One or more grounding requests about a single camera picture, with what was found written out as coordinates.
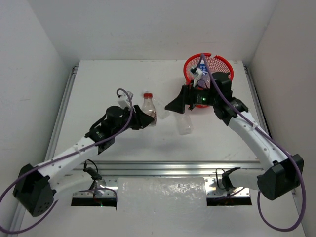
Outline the red cap small bottle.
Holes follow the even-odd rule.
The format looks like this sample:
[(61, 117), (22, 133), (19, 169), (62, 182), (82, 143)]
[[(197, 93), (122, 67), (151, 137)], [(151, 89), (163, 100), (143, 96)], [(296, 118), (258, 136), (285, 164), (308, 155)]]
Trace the red cap small bottle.
[(151, 122), (149, 126), (151, 127), (156, 126), (157, 111), (153, 104), (153, 94), (148, 91), (145, 91), (143, 94), (143, 98), (144, 98), (143, 107), (142, 107), (143, 112), (154, 119), (154, 121)]

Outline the clear bottle white cap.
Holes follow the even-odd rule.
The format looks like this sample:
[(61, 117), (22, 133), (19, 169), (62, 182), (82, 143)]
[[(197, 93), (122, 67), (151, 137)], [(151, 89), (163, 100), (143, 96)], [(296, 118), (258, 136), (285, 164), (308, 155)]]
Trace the clear bottle white cap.
[(189, 115), (175, 113), (174, 116), (176, 119), (177, 130), (180, 135), (188, 135), (193, 132), (193, 125)]
[(166, 119), (171, 115), (170, 111), (165, 109), (165, 103), (160, 98), (155, 97), (153, 103), (157, 111), (157, 116), (160, 119)]

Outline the blue label bottle back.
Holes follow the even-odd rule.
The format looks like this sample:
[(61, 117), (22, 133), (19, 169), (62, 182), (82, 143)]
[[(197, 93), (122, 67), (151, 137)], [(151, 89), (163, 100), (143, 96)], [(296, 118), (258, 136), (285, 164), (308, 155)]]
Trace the blue label bottle back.
[(198, 87), (204, 88), (204, 89), (209, 89), (210, 88), (210, 79), (200, 79), (197, 82)]

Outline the blue label bottle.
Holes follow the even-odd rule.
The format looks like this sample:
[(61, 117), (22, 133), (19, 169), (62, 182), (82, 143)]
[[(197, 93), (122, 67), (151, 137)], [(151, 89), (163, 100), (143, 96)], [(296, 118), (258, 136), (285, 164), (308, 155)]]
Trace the blue label bottle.
[(198, 71), (199, 79), (208, 79), (209, 78), (209, 73), (208, 73), (206, 65), (204, 63), (199, 64), (197, 71)]
[(204, 89), (209, 89), (210, 88), (210, 79), (200, 79), (197, 82), (198, 87), (204, 88)]

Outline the blue label bottle front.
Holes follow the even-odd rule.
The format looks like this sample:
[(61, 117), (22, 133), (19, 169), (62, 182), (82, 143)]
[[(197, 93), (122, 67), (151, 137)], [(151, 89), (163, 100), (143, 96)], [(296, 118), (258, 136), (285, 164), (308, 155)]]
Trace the blue label bottle front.
[(208, 79), (209, 78), (209, 73), (208, 73), (206, 65), (204, 63), (199, 64), (197, 71), (198, 71), (199, 79)]

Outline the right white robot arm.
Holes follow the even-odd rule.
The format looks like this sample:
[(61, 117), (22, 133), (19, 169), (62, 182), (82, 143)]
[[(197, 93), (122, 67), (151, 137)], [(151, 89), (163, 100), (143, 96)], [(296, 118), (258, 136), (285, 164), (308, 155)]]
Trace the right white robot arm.
[(260, 191), (269, 200), (275, 200), (298, 187), (304, 160), (299, 155), (289, 158), (272, 143), (245, 104), (232, 96), (229, 73), (215, 72), (212, 76), (216, 84), (210, 88), (200, 88), (193, 81), (183, 85), (179, 95), (165, 109), (183, 114), (186, 106), (189, 110), (197, 105), (212, 106), (217, 118), (239, 135), (259, 159), (262, 172), (240, 167), (225, 171), (220, 180), (223, 189), (229, 192), (237, 187), (247, 187)]

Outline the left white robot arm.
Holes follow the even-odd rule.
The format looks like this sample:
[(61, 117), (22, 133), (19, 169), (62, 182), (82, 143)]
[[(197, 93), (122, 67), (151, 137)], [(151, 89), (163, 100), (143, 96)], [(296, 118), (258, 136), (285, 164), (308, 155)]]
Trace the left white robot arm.
[(60, 155), (36, 166), (27, 164), (20, 169), (13, 196), (33, 216), (44, 214), (57, 200), (58, 182), (82, 162), (101, 154), (127, 129), (144, 129), (154, 118), (138, 105), (132, 108), (110, 106), (89, 131)]

